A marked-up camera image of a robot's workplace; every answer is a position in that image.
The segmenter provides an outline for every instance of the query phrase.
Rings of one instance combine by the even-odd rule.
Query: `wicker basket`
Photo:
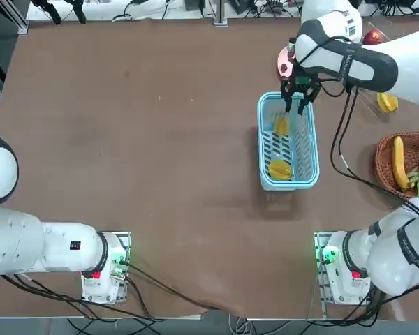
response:
[[[386,189],[409,199],[416,196],[417,188],[411,188],[402,192],[396,184],[394,174],[392,173],[392,147],[395,136],[402,137],[404,141],[405,171],[408,173],[419,164],[419,131],[407,131],[386,136],[379,142],[374,155],[374,169],[378,180]]]

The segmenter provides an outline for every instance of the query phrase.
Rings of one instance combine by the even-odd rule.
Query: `red apple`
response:
[[[383,42],[383,35],[377,29],[369,31],[365,35],[365,37],[363,37],[363,45],[375,45],[375,44],[380,44],[382,42]]]

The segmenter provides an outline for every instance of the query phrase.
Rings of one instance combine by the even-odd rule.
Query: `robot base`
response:
[[[129,261],[131,254],[130,232],[102,232],[108,242],[108,257],[104,268],[93,273],[92,278],[81,274],[82,299],[97,304],[117,304],[127,300],[128,269],[119,261]]]
[[[371,281],[358,278],[351,272],[342,251],[346,232],[316,232],[315,249],[318,263],[318,282],[320,283],[323,312],[325,303],[358,305],[368,295]]]

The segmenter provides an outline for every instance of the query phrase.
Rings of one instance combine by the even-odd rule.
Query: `table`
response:
[[[419,19],[407,17],[374,24],[395,36],[419,29]],[[298,27],[147,20],[31,28],[18,38],[0,106],[0,136],[20,160],[6,206],[43,221],[129,230],[132,261],[200,302],[250,318],[305,319],[314,232],[367,227],[397,204],[330,167],[345,98],[325,94],[314,104],[316,185],[261,189],[256,103],[279,89],[276,57]],[[358,103],[343,144],[349,165],[373,179],[376,143],[408,129],[419,130],[419,107],[401,102],[382,122]],[[37,278],[79,295],[73,274]],[[155,315],[203,311],[139,282]],[[123,308],[140,312],[135,295]],[[72,314],[0,279],[0,316]],[[330,309],[331,318],[345,315]],[[317,290],[310,317],[321,317]],[[382,318],[419,320],[419,291]]]

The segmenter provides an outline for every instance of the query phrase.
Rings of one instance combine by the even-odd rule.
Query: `brown tablecloth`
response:
[[[374,23],[393,37],[419,29],[419,19],[393,21]],[[345,98],[325,94],[314,104],[316,185],[261,189],[256,103],[279,90],[276,58],[298,27],[297,19],[231,20],[227,29],[204,20],[31,27],[18,38],[0,106],[0,136],[20,161],[6,207],[131,231],[132,261],[200,302],[253,318],[306,318],[314,232],[366,227],[396,204],[331,168]],[[382,122],[359,102],[344,155],[372,179],[376,143],[408,129],[419,130],[419,107],[401,103]],[[79,296],[74,276],[38,278]],[[203,311],[139,283],[155,315]],[[140,312],[135,295],[122,308]],[[395,309],[382,317],[419,320],[419,292]],[[0,316],[41,315],[76,312],[0,279]],[[311,317],[321,317],[318,290]]]

